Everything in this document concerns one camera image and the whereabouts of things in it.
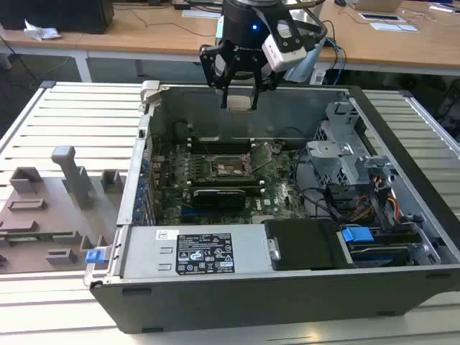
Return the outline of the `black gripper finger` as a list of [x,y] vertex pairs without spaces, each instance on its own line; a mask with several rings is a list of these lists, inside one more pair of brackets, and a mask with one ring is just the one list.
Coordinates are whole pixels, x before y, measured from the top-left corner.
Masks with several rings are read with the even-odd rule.
[[254,66],[252,68],[254,84],[251,95],[251,110],[257,109],[259,95],[265,91],[273,91],[280,83],[280,74],[270,66]]
[[[202,45],[199,50],[199,58],[208,86],[222,91],[220,108],[227,108],[229,85],[234,77],[234,56],[229,52],[230,45]],[[224,62],[224,69],[219,75],[215,68],[218,56]]]

